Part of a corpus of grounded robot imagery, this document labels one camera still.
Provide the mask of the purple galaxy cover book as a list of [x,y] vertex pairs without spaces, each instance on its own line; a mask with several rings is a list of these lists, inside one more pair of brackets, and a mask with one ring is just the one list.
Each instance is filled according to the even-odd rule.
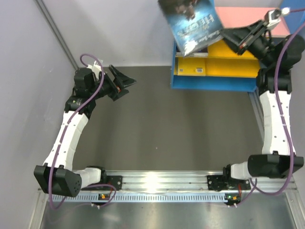
[[[176,54],[175,54],[175,56],[176,57],[184,57],[178,47],[176,47]],[[199,50],[197,52],[189,54],[186,57],[201,58],[201,57],[207,57],[207,56],[208,56],[208,48],[206,47],[206,48],[204,48],[202,50]]]

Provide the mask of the navy blue book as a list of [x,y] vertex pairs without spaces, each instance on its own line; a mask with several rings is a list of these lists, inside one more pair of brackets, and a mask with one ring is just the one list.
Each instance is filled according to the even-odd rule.
[[223,38],[213,0],[158,0],[158,5],[183,57]]

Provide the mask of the yellow book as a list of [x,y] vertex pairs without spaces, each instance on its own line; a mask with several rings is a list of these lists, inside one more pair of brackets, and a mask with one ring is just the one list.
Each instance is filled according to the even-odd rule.
[[176,58],[176,73],[180,76],[206,76],[205,58]]

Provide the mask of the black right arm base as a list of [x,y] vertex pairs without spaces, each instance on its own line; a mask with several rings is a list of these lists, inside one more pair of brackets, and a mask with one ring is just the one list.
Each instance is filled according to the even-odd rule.
[[223,167],[221,175],[207,176],[208,190],[223,191],[223,190],[250,190],[251,186],[248,180],[235,179],[231,177],[231,165]]

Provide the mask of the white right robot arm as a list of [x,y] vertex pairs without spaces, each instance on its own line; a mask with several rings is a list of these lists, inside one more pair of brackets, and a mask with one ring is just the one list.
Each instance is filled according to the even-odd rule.
[[300,35],[288,35],[275,44],[262,20],[246,27],[221,29],[220,33],[234,53],[241,55],[249,51],[264,65],[256,77],[264,115],[262,153],[249,156],[246,162],[228,165],[225,168],[228,174],[222,177],[222,183],[227,189],[234,189],[240,179],[286,178],[304,165],[303,157],[295,156],[287,134],[290,133],[291,69],[302,58],[305,40]]

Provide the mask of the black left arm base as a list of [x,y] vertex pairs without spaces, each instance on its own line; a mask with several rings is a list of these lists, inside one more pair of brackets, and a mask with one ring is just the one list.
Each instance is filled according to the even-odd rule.
[[109,173],[102,167],[101,171],[101,183],[112,185],[116,188],[116,190],[122,189],[122,180],[123,176],[119,175],[109,175]]

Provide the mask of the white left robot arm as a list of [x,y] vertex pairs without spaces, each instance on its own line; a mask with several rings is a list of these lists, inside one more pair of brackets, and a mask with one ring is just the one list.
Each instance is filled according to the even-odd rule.
[[76,70],[72,96],[66,101],[60,131],[53,148],[34,176],[44,193],[76,197],[81,189],[93,185],[104,189],[108,179],[102,167],[89,166],[73,171],[72,164],[81,134],[96,106],[96,100],[105,96],[113,101],[125,96],[136,80],[109,66],[114,79],[98,65]]

